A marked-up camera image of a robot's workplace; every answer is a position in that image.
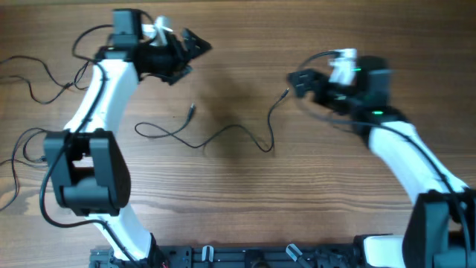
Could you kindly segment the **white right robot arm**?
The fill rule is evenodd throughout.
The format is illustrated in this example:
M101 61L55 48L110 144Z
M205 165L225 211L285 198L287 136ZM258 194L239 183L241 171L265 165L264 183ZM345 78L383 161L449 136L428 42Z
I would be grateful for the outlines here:
M331 124L349 125L379 157L411 200L403 235L356 238L363 267L474 267L475 190L431 152L416 127L390 105L391 70L381 57L331 52L331 74L301 63L287 80L295 97L313 95L316 104L342 115Z

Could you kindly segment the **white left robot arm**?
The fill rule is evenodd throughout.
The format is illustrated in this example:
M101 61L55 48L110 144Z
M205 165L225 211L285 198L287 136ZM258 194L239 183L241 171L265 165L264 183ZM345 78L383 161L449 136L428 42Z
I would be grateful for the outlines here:
M93 224L111 245L117 267L163 267L167 258L129 203L132 180L116 141L129 99L144 75L174 84L190 73L190 62L211 49L189 29L176 36L164 17L142 22L142 10L112 13L111 43L91 58L93 76L80 107L60 131L46 135L44 185L58 205Z

